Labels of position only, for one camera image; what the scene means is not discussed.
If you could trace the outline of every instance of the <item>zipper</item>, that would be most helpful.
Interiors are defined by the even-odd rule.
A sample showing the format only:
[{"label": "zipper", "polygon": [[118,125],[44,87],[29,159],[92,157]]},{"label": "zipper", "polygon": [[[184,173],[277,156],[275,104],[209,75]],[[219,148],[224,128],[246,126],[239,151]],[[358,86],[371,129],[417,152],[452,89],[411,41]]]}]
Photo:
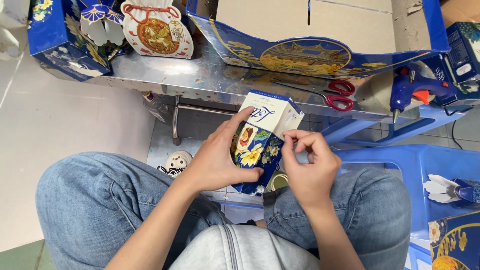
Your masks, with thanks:
[{"label": "zipper", "polygon": [[232,268],[233,270],[238,270],[239,266],[237,263],[237,256],[235,255],[235,246],[233,245],[232,232],[226,225],[223,225],[223,227],[225,228],[225,233],[227,234],[227,242],[228,248],[230,250],[230,259],[232,260]]}]

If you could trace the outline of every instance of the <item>person's right hand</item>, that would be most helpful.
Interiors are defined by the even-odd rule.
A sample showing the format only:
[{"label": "person's right hand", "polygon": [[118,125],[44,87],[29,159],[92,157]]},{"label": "person's right hand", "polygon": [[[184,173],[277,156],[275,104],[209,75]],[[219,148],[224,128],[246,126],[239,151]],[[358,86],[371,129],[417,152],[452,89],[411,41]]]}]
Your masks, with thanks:
[{"label": "person's right hand", "polygon": [[[342,160],[330,150],[320,133],[292,129],[283,132],[283,136],[282,156],[288,185],[300,205],[305,209],[331,203],[330,189]],[[309,163],[297,161],[295,142],[295,152],[307,151]]]}]

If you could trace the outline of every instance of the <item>blue plastic stool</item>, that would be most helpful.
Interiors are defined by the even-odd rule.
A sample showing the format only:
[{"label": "blue plastic stool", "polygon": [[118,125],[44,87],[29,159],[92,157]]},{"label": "blue plastic stool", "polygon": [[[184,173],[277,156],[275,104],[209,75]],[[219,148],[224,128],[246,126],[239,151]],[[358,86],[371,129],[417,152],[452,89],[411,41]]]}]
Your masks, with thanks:
[{"label": "blue plastic stool", "polygon": [[410,256],[411,270],[418,270],[417,259],[423,261],[428,265],[432,265],[432,257],[429,254],[429,250],[410,242],[408,246],[408,255]]},{"label": "blue plastic stool", "polygon": [[378,140],[365,141],[365,140],[355,140],[355,139],[345,139],[347,136],[354,134],[357,131],[360,131],[364,128],[367,128],[376,122],[365,121],[365,120],[354,120],[342,118],[334,123],[330,123],[330,118],[325,116],[324,127],[321,131],[327,143],[340,142],[353,145],[362,145],[362,146],[387,146],[406,138],[413,137],[415,135],[424,133],[446,123],[453,122],[460,119],[466,113],[456,112],[452,116],[447,116],[444,109],[430,104],[430,105],[421,105],[419,107],[420,111],[420,121],[411,123],[407,126],[404,126],[398,130],[395,130],[394,124],[389,124],[388,136]]},{"label": "blue plastic stool", "polygon": [[441,204],[428,199],[422,184],[429,174],[446,179],[480,178],[480,152],[430,145],[400,145],[341,150],[335,153],[343,163],[392,163],[402,172],[412,200],[413,216],[410,236],[429,240],[428,222],[471,212],[453,204]]}]

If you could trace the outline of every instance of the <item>green floor tile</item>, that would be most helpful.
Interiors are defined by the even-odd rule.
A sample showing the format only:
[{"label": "green floor tile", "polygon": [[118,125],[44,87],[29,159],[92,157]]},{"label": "green floor tile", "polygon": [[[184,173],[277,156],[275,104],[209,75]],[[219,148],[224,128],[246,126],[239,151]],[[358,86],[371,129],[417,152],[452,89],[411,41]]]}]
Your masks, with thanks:
[{"label": "green floor tile", "polygon": [[0,252],[0,270],[35,270],[45,240]]},{"label": "green floor tile", "polygon": [[47,245],[43,246],[42,258],[40,258],[37,270],[57,270],[50,258],[50,252],[48,251]]}]

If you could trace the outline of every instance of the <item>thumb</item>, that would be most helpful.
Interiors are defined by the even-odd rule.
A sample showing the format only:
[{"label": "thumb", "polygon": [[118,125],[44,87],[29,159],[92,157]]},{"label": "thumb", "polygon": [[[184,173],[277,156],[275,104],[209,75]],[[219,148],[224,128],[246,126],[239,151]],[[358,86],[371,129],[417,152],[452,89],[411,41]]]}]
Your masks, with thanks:
[{"label": "thumb", "polygon": [[259,167],[251,168],[251,169],[240,169],[237,167],[238,172],[236,173],[236,178],[238,179],[238,183],[242,182],[257,182],[258,178],[262,176],[264,170]]},{"label": "thumb", "polygon": [[289,135],[285,135],[285,143],[282,147],[282,158],[283,163],[285,165],[285,170],[287,171],[289,168],[298,165],[297,157],[293,152],[293,140],[292,137]]}]

